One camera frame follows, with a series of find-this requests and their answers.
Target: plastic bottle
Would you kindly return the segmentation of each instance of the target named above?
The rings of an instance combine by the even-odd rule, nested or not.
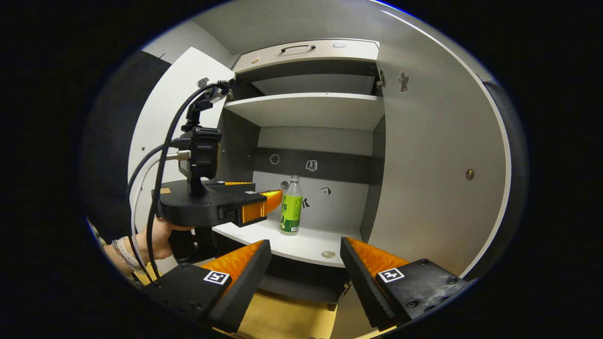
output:
[[[284,235],[295,235],[299,230],[303,200],[301,190],[300,177],[291,176],[291,182],[283,192],[283,206],[280,213],[280,233]]]

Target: cabinet door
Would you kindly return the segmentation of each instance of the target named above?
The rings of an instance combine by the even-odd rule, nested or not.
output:
[[[386,146],[369,243],[459,275],[487,248],[505,212],[507,133],[475,73],[426,33],[405,31],[380,40],[376,62],[386,81]],[[405,91],[401,72],[409,77]]]
[[[234,75],[233,71],[193,47],[182,54],[159,80],[142,108],[130,145],[128,179],[142,158],[164,142],[176,111],[191,94],[199,89],[197,86],[199,80],[208,78],[207,83],[214,83],[218,80],[229,80]],[[203,127],[216,128],[223,106],[224,100],[220,100],[211,109],[203,111],[200,116],[200,124]],[[177,138],[182,134],[180,126],[185,122],[186,111],[178,122],[173,138]],[[175,148],[169,149],[170,153],[175,151],[177,151]],[[178,163],[176,161],[166,162],[163,182],[185,179],[177,167]],[[151,190],[154,187],[156,174],[157,165],[149,172],[142,186],[136,209],[136,227],[139,231],[147,225],[147,216],[151,205]],[[141,175],[142,173],[137,178],[134,187],[142,179]],[[133,200],[134,193],[133,189],[130,201]]]

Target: white cable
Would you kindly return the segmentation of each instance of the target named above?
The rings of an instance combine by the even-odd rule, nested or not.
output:
[[[140,250],[138,249],[138,242],[136,241],[136,224],[135,222],[135,218],[136,218],[136,205],[138,204],[138,198],[140,197],[140,192],[142,190],[142,184],[145,181],[145,178],[147,177],[147,174],[149,173],[149,171],[151,170],[151,168],[153,167],[153,165],[155,165],[156,163],[159,162],[160,158],[151,160],[151,162],[146,165],[147,167],[143,170],[143,175],[142,178],[140,179],[140,182],[138,183],[138,187],[136,188],[136,195],[134,196],[134,208],[132,209],[132,215],[130,217],[130,228],[131,228],[131,232],[132,232],[132,241],[134,242],[134,248],[133,250],[136,252],[138,258],[142,258],[142,256],[140,255]],[[145,270],[145,272],[147,272],[147,267],[144,266],[142,267],[143,270]]]

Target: wooden floor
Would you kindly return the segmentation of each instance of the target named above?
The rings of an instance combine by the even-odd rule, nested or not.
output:
[[[253,296],[239,332],[240,339],[329,339],[335,311],[327,304],[301,302],[258,290]]]

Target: human hand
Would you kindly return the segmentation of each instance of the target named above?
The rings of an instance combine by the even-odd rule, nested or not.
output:
[[[192,230],[194,227],[180,227],[176,226],[166,219],[157,218],[153,220],[153,257],[154,259],[165,259],[172,255],[172,247],[169,245],[169,236],[173,230]],[[148,246],[147,246],[147,230],[145,229],[142,233],[136,235],[136,241],[138,242],[138,248],[142,260],[146,263],[149,262]]]

